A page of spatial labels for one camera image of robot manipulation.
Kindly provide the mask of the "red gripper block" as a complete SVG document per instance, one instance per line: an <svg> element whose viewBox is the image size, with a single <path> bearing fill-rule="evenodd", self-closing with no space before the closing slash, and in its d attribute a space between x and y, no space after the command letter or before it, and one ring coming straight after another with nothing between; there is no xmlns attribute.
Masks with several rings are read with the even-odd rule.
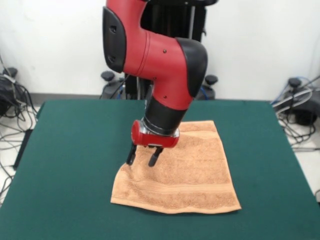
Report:
<svg viewBox="0 0 320 240"><path fill-rule="evenodd" d="M152 154L148 166L154 167L164 148L174 148L180 138L180 130L177 129L173 135L164 136L149 131L141 120L135 120L131 128L131 148L126 160L126 164L131 166L136 157L137 146L155 146L156 150Z"/></svg>

